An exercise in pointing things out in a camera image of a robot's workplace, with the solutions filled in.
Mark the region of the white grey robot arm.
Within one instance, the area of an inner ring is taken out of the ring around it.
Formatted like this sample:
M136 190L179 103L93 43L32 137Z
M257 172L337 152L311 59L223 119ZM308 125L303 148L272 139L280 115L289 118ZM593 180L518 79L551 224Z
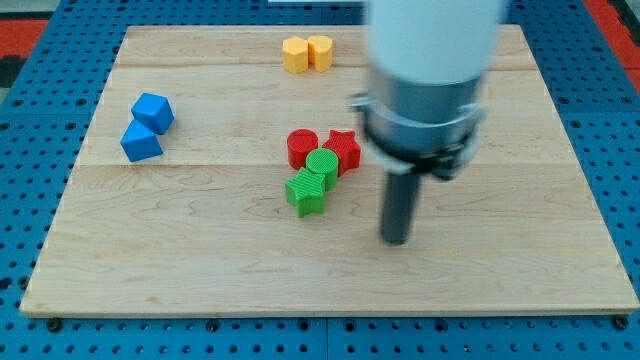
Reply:
M473 158L505 10L503 0L369 1L367 91L353 106L390 178L449 180Z

